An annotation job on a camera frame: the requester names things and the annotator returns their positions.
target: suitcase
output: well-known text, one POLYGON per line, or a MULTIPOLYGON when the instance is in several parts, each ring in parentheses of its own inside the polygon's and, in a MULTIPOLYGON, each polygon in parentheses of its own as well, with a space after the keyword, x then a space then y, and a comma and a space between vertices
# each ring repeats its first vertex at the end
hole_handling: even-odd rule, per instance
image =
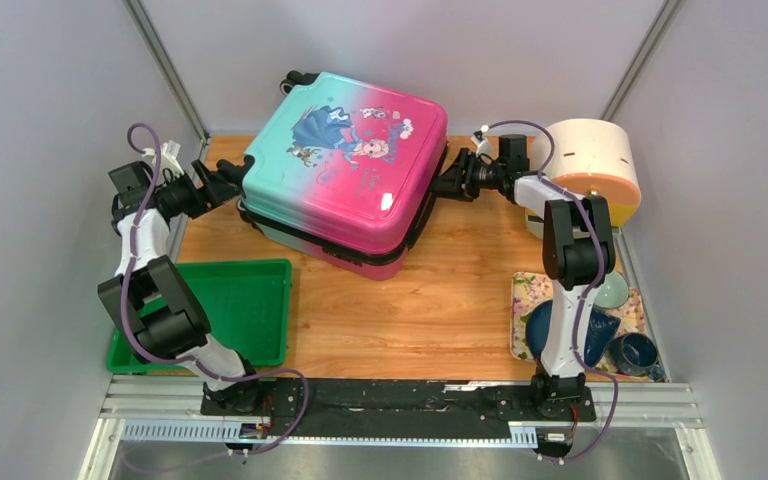
POLYGON ((245 151, 240 217, 274 241, 390 278, 434 206, 446 112, 339 75, 307 77, 281 83, 287 97, 245 151))

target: suitcase wheel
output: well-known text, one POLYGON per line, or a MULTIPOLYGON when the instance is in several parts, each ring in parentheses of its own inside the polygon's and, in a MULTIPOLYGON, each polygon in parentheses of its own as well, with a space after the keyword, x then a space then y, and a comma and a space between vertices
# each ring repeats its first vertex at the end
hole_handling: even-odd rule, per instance
POLYGON ((316 81, 318 73, 301 73, 296 70, 292 70, 287 74, 287 77, 281 80, 278 84, 278 88, 281 89, 281 94, 285 97, 290 94, 290 90, 296 85, 310 85, 316 81))
POLYGON ((291 82, 286 78, 281 80, 281 83, 278 85, 278 87, 281 89, 281 95, 284 95, 285 97, 290 94, 290 90, 292 90, 295 86, 295 82, 291 82))

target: white wall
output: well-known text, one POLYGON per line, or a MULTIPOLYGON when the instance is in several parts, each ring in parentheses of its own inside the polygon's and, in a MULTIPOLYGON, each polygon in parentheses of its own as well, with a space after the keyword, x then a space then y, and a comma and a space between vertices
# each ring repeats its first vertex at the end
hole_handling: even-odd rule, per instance
POLYGON ((617 121, 661 347, 723 478, 768 478, 768 2, 687 2, 617 121))
POLYGON ((210 131, 259 130, 289 70, 327 70, 435 100, 466 133, 600 116, 662 0, 144 3, 210 131))
POLYGON ((0 2, 0 479, 80 468, 109 379, 106 173, 137 120, 195 152, 121 2, 0 2))

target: cable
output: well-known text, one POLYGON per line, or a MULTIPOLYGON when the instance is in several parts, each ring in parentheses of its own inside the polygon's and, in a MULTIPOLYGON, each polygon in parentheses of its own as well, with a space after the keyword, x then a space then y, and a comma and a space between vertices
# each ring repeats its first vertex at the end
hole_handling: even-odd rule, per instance
POLYGON ((269 435, 269 430, 272 428, 273 425, 275 425, 275 403, 272 401, 272 395, 267 395, 266 398, 269 400, 269 426, 263 427, 263 430, 266 432, 267 435, 269 435))
MULTIPOLYGON (((579 344, 578 344, 578 331, 581 328, 581 317, 582 317, 582 314, 584 313, 585 299, 587 298, 587 295, 599 285, 599 283, 602 281, 602 279, 605 276, 605 256, 602 254, 602 247, 599 245, 599 238, 596 236, 596 229, 593 227, 593 222, 590 221, 590 216, 587 215, 587 210, 584 209, 584 205, 581 203, 581 200, 579 200, 578 197, 576 197, 569 190, 552 183, 552 181, 547 179, 545 174, 543 173, 543 170, 546 169, 546 167, 549 165, 549 163, 552 161, 552 159, 555 156, 555 138, 552 136, 551 133, 549 133, 549 130, 547 130, 542 125, 539 125, 534 122, 530 122, 528 120, 503 120, 501 122, 496 122, 492 125, 488 125, 488 130, 492 130, 502 125, 526 125, 529 127, 536 128, 537 130, 540 130, 544 135, 546 135, 546 138, 549 140, 549 154, 546 156, 546 160, 544 160, 543 163, 540 165, 540 168, 537 169, 537 179, 540 180, 540 182, 543 183, 544 185, 560 193, 561 195, 571 199, 573 203, 575 203, 575 207, 578 210, 579 214, 581 214, 581 218, 584 220, 584 224, 587 227, 587 232, 590 234, 590 240, 593 242, 593 248, 596 249, 596 259, 599 262, 599 269, 598 269, 598 272, 596 273, 596 277, 593 279, 590 285, 588 285, 587 288, 584 289, 584 292, 581 294, 581 297, 578 299, 578 306, 576 307, 576 311, 575 311, 575 322, 573 323, 572 347, 573 347, 573 354, 575 355, 575 359, 579 363, 579 365, 581 365, 584 371, 588 373, 600 375, 602 377, 605 377, 611 380, 611 382, 614 384, 614 394, 613 394, 613 398, 611 399, 611 408, 608 411, 608 416, 605 418, 605 425, 602 426, 602 430, 599 431, 599 435, 596 437, 596 440, 594 440, 593 443, 588 445, 583 452, 563 459, 564 463, 574 462, 576 460, 581 460, 582 458, 589 455, 600 443, 602 443, 602 440, 605 438, 605 434, 608 432, 608 428, 610 428, 611 422, 614 419, 614 413, 616 413, 616 410, 617 410, 617 403, 619 403, 620 384, 617 381, 617 377, 614 375, 611 375, 610 373, 588 367, 587 364, 584 363, 584 359, 581 357, 581 353, 579 352, 579 344)), ((553 463, 561 463, 561 460, 562 460, 560 458, 555 458, 555 457, 547 457, 547 458, 553 463)))
MULTIPOLYGON (((284 430, 284 432, 272 443, 263 445, 257 449, 254 449, 248 454, 255 455, 260 453, 266 453, 275 447, 277 447, 281 442, 287 439, 287 437, 290 436, 290 434, 293 432, 293 430, 296 429, 296 427, 299 425, 299 422, 301 422, 302 417, 304 416, 305 412, 307 411, 307 404, 310 397, 310 385, 307 381, 307 378, 302 374, 302 372, 293 369, 293 368, 276 368, 274 370, 269 370, 266 372, 256 373, 253 375, 240 375, 235 377, 222 377, 215 372, 210 371, 207 367, 205 367, 201 362, 198 361, 193 356, 185 356, 175 359, 166 359, 166 358, 160 358, 156 355, 153 355, 151 352, 146 350, 139 341, 137 341, 136 335, 134 335, 134 331, 131 328, 130 319, 128 317, 128 292, 131 286, 131 277, 134 273, 134 267, 137 262, 137 229, 139 228, 140 220, 143 217, 143 214, 145 214, 146 208, 148 206, 149 200, 151 200, 151 196, 154 193, 155 188, 157 188, 157 182, 160 177, 160 137, 157 135, 157 132, 148 124, 145 123, 135 123, 131 125, 128 128, 127 133, 127 139, 128 139, 128 145, 137 153, 144 153, 144 150, 137 147, 134 144, 133 140, 133 133, 134 130, 137 128, 143 128, 146 131, 148 131, 149 135, 151 135, 152 141, 154 142, 154 152, 155 152, 155 160, 154 160, 154 168, 152 169, 151 173, 151 180, 149 182, 148 189, 146 190, 146 194, 143 196, 143 199, 140 201, 139 206, 137 207, 137 211, 134 214, 134 222, 131 226, 130 235, 129 235, 129 250, 131 253, 131 258, 128 260, 128 264, 125 267, 125 273, 122 276, 122 294, 119 297, 119 315, 122 319, 122 331, 125 334, 125 338, 128 340, 128 344, 131 346, 132 349, 134 349, 137 354, 139 354, 144 359, 148 360, 152 363, 157 363, 160 365, 177 365, 185 361, 192 361, 195 363, 195 365, 198 367, 199 370, 202 371, 206 376, 213 378, 214 380, 224 381, 224 382, 248 382, 252 380, 257 380, 263 377, 271 377, 275 376, 281 373, 291 373, 297 377, 299 377, 299 380, 302 382, 302 387, 304 389, 304 394, 302 396, 302 406, 299 408, 299 414, 296 416, 296 418, 293 420, 293 422, 290 424, 290 426, 284 430)), ((215 458, 219 458, 221 456, 224 456, 225 453, 222 454, 215 454, 208 457, 204 457, 201 459, 198 459, 196 461, 187 463, 185 465, 181 465, 178 467, 173 468, 167 468, 167 469, 160 469, 156 471, 152 470, 145 470, 145 469, 134 469, 138 473, 166 473, 174 470, 178 470, 181 468, 187 468, 208 460, 213 460, 215 458)), ((124 463, 129 468, 133 467, 133 465, 128 462, 125 455, 122 456, 122 463, 124 463)))
POLYGON ((570 405, 570 410, 572 410, 572 431, 570 432, 570 441, 572 441, 575 438, 576 430, 578 430, 578 409, 575 408, 575 405, 570 405))

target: ceramic cup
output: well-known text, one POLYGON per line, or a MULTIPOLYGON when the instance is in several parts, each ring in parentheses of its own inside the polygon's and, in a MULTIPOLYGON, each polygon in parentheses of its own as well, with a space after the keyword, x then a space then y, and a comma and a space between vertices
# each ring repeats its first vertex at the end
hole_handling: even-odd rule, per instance
POLYGON ((620 272, 614 270, 605 275, 605 281, 599 287, 593 303, 601 309, 610 310, 623 306, 628 301, 628 297, 628 282, 620 272))
POLYGON ((658 365, 658 348, 642 333, 626 333, 613 339, 608 353, 617 369, 626 375, 648 375, 658 365))

